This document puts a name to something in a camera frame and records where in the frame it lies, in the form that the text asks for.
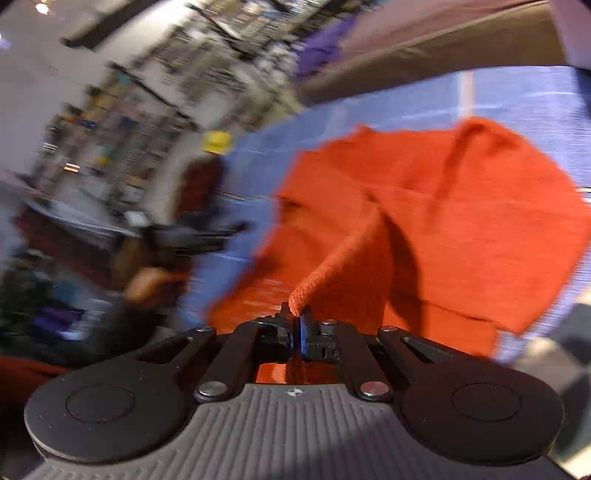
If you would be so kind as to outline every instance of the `ceiling light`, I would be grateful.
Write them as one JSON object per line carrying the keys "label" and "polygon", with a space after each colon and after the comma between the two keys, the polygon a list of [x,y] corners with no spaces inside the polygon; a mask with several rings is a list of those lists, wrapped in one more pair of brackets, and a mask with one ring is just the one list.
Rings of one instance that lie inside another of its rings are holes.
{"label": "ceiling light", "polygon": [[41,15],[47,15],[49,12],[49,7],[46,4],[37,4],[35,8]]}

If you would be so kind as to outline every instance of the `wall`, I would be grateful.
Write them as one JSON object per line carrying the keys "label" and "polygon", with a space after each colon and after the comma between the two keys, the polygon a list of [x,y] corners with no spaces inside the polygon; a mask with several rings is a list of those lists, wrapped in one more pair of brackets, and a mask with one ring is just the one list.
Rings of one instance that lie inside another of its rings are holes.
{"label": "wall", "polygon": [[[0,17],[0,168],[27,173],[37,159],[45,124],[64,102],[81,105],[84,87],[100,83],[104,65],[127,64],[186,13],[184,0],[162,0],[105,41],[96,51],[63,46],[98,12],[121,0],[56,0],[50,15],[34,2],[16,0]],[[10,220],[19,202],[0,192],[0,262],[20,239]]]}

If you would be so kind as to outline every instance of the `metal bolt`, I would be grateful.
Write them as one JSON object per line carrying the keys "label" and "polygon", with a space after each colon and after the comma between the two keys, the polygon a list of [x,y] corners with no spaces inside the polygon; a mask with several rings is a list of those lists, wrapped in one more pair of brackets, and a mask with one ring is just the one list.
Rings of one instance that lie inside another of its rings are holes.
{"label": "metal bolt", "polygon": [[217,381],[205,382],[199,387],[199,393],[201,395],[205,395],[206,397],[217,397],[219,395],[223,395],[226,390],[228,390],[226,384]]}
{"label": "metal bolt", "polygon": [[365,382],[361,385],[361,393],[367,398],[378,398],[387,394],[390,387],[384,382]]}

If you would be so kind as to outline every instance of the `purple cloth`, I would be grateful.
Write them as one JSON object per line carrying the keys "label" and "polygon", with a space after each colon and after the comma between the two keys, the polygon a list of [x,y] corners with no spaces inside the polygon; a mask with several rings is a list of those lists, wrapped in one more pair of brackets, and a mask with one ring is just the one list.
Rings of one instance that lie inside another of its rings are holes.
{"label": "purple cloth", "polygon": [[43,307],[41,312],[33,318],[32,324],[50,333],[58,334],[68,330],[72,323],[80,320],[81,312],[62,310],[54,307]]}
{"label": "purple cloth", "polygon": [[322,65],[338,59],[340,50],[337,43],[347,34],[354,22],[355,16],[351,15],[309,36],[304,43],[304,50],[300,52],[297,76],[307,77],[318,71]]}

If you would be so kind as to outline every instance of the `gray ribbed surface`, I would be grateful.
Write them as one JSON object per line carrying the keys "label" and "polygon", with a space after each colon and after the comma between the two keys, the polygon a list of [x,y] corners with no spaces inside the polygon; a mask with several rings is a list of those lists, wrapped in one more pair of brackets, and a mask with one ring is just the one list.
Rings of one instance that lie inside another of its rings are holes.
{"label": "gray ribbed surface", "polygon": [[344,385],[247,385],[201,406],[160,450],[131,462],[85,466],[48,460],[26,480],[560,480],[547,458],[486,468],[417,443],[392,410],[353,398]]}

